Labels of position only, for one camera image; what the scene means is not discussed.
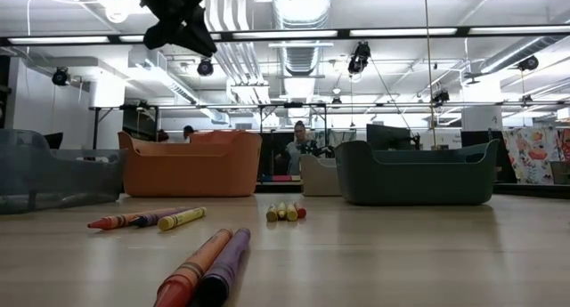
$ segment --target person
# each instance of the person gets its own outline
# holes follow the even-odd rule
[[[168,136],[168,133],[164,131],[164,129],[160,129],[158,132],[157,140],[159,142],[169,143],[170,137]]]
[[[186,125],[183,131],[184,141],[192,142],[191,134],[194,133],[194,128],[191,125]]]
[[[306,128],[302,121],[297,121],[295,123],[295,140],[287,144],[285,151],[277,155],[276,159],[289,159],[289,170],[288,174],[299,175],[301,168],[299,165],[299,159],[302,154],[311,153],[311,149],[316,148],[316,141],[312,141],[306,138]]]

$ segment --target table surface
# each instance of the table surface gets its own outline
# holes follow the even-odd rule
[[[271,203],[307,218],[265,221]],[[208,215],[168,232],[89,230],[104,215],[169,206]],[[486,206],[359,207],[342,198],[134,199],[0,216],[0,305],[152,306],[220,228],[251,229],[228,306],[567,306],[570,202],[494,196]]]

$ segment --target crayon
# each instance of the crayon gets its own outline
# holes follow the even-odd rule
[[[216,258],[196,288],[198,306],[222,306],[230,295],[241,255],[248,248],[251,232],[241,228]]]
[[[277,206],[270,205],[265,214],[268,222],[277,222]]]
[[[206,215],[206,208],[194,208],[181,212],[179,214],[171,214],[159,219],[159,228],[162,231],[171,230],[187,222],[191,222]]]
[[[133,213],[133,214],[120,214],[114,216],[107,216],[102,217],[100,220],[96,222],[91,222],[87,224],[87,228],[98,228],[102,230],[111,230],[115,228],[121,228],[128,226],[128,223],[131,222],[134,218],[140,216],[141,214],[159,214],[170,211],[174,208],[166,208],[166,209],[158,209],[158,210],[149,210],[140,213]]]
[[[221,229],[162,282],[154,307],[186,307],[199,280],[232,238]]]
[[[297,218],[303,219],[306,217],[306,210],[299,203],[295,203],[295,210],[297,210]]]
[[[159,222],[160,218],[162,217],[166,217],[171,214],[179,214],[189,209],[190,208],[188,207],[177,207],[177,208],[172,208],[172,210],[166,211],[164,213],[141,214],[138,217],[134,218],[132,221],[130,221],[128,225],[138,226],[138,227],[154,226]]]
[[[295,209],[295,206],[291,204],[287,205],[287,220],[290,222],[297,220],[297,209]]]
[[[280,203],[277,207],[277,217],[279,220],[285,220],[285,216],[287,216],[287,207],[285,204]]]

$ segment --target purple crayon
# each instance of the purple crayon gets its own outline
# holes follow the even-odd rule
[[[196,289],[200,307],[220,307],[230,296],[241,254],[248,247],[251,232],[241,228],[233,234]]]
[[[190,208],[188,207],[176,207],[176,208],[172,208],[172,210],[168,210],[165,212],[161,212],[161,213],[148,213],[148,214],[141,214],[139,216],[137,216],[136,218],[134,218],[132,221],[130,221],[128,223],[129,226],[139,226],[139,227],[149,227],[149,226],[154,226],[156,225],[160,218],[162,217],[166,217],[168,215],[171,214],[178,214],[181,213],[183,211],[189,210]]]

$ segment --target yellow crayon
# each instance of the yellow crayon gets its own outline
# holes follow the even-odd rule
[[[285,220],[286,216],[287,216],[287,207],[285,206],[284,203],[280,203],[279,206],[277,207],[277,217],[279,220]]]
[[[287,220],[290,222],[297,220],[297,210],[295,209],[295,206],[291,204],[287,205]]]
[[[277,206],[271,204],[267,209],[267,214],[265,214],[268,222],[277,222]]]
[[[191,222],[198,218],[201,218],[206,215],[206,208],[194,208],[190,210],[186,210],[185,212],[181,212],[180,214],[171,214],[166,217],[162,217],[159,220],[159,228],[162,231],[171,230],[175,227],[178,227],[182,224],[187,222]]]

